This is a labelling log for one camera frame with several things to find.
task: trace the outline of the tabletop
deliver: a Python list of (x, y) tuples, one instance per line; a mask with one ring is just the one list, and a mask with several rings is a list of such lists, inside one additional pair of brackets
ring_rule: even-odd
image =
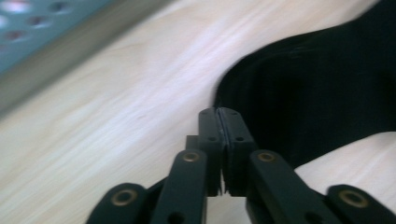
[[(1, 223), (84, 223), (103, 195), (166, 177), (198, 113), (241, 57), (359, 16), (375, 0), (175, 0), (0, 119)], [(296, 169), (313, 189), (364, 189), (396, 213), (396, 133)], [(243, 198), (207, 223), (249, 223)]]

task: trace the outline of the dark fabric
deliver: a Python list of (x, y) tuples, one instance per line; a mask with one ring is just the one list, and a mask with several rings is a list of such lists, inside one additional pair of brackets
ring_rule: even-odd
[(340, 26), (280, 40), (220, 82), (215, 106), (239, 111), (261, 148), (293, 167), (396, 131), (396, 0)]

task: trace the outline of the wood grain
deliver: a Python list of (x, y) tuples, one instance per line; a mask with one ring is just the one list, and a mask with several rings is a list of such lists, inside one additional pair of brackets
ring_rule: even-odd
[[(1, 223), (84, 223), (110, 188), (167, 176), (197, 114), (238, 59), (349, 21), (375, 1), (180, 0), (0, 120)], [(312, 188), (347, 182), (396, 212), (394, 133), (298, 169)], [(209, 199), (207, 223), (249, 223), (243, 199)]]

